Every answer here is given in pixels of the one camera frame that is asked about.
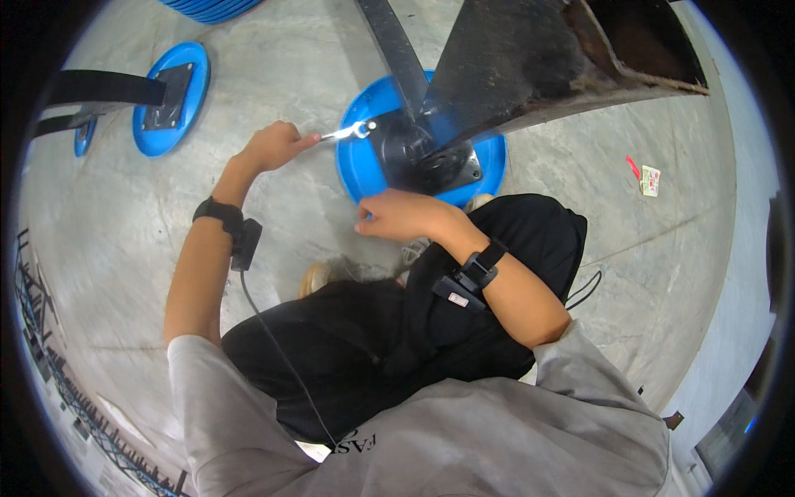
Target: wrench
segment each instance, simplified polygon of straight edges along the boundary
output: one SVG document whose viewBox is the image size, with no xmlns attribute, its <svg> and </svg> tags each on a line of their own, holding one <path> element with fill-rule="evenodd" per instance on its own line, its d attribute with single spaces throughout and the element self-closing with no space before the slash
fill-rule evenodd
<svg viewBox="0 0 795 497">
<path fill-rule="evenodd" d="M 320 140 L 322 142 L 328 142 L 331 140 L 343 140 L 352 136 L 357 138 L 367 138 L 367 135 L 370 134 L 370 131 L 374 130 L 376 126 L 377 125 L 375 122 L 372 121 L 356 121 L 353 123 L 353 126 L 343 128 L 342 130 L 335 131 L 334 133 L 324 134 L 320 137 Z"/>
</svg>

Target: gray sweatshirt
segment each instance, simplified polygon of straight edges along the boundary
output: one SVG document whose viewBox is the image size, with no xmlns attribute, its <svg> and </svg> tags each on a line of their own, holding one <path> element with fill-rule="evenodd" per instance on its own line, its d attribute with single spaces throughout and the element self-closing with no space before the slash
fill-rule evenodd
<svg viewBox="0 0 795 497">
<path fill-rule="evenodd" d="M 179 336 L 169 372 L 193 484 L 235 497 L 664 495 L 665 424 L 582 327 L 533 349 L 536 386 L 446 379 L 359 426 L 322 464 L 222 351 Z"/>
</svg>

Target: black strap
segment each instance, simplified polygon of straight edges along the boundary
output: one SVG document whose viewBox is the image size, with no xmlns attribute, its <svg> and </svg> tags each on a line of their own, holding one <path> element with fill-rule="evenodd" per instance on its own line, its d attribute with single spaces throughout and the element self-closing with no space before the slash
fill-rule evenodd
<svg viewBox="0 0 795 497">
<path fill-rule="evenodd" d="M 472 286 L 470 291 L 486 288 L 486 285 L 497 276 L 497 268 L 494 267 L 494 264 L 499 262 L 507 251 L 505 245 L 492 239 L 486 250 L 480 253 L 474 252 L 461 266 L 460 274 L 466 276 L 472 282 L 471 285 L 467 285 L 466 281 L 460 282 L 465 287 Z"/>
<path fill-rule="evenodd" d="M 491 269 L 494 264 L 499 262 L 503 255 L 508 251 L 508 247 L 502 244 L 499 240 L 491 239 L 491 243 L 486 247 L 486 250 L 478 256 L 478 262 L 486 269 Z"/>
</svg>

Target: black wristband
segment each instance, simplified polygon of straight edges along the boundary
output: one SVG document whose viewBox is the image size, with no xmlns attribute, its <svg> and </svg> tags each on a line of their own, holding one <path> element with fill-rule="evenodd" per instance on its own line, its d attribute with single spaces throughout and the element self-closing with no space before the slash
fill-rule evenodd
<svg viewBox="0 0 795 497">
<path fill-rule="evenodd" d="M 507 251 L 507 247 L 499 240 L 492 239 L 483 252 L 475 252 L 469 257 L 461 266 L 461 273 L 482 290 L 497 276 L 497 268 L 494 265 Z"/>
<path fill-rule="evenodd" d="M 204 202 L 199 204 L 196 212 L 193 213 L 193 220 L 200 217 L 212 217 L 223 221 L 223 230 L 232 235 L 232 245 L 238 246 L 242 239 L 245 227 L 243 225 L 243 213 L 234 205 L 220 204 L 209 196 Z"/>
</svg>

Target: black pants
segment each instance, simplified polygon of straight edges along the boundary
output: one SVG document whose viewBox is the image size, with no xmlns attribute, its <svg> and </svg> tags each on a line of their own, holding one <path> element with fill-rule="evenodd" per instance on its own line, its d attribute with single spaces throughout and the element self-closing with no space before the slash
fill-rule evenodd
<svg viewBox="0 0 795 497">
<path fill-rule="evenodd" d="M 566 300 L 583 254 L 583 216 L 547 196 L 525 194 L 498 197 L 469 217 Z M 511 339 L 493 314 L 459 307 L 431 291 L 456 267 L 434 243 L 411 267 L 406 289 L 392 280 L 332 282 L 261 314 L 336 440 L 442 379 L 518 379 L 533 366 L 533 353 Z M 243 375 L 277 400 L 277 418 L 293 437 L 328 441 L 256 316 L 221 342 Z"/>
</svg>

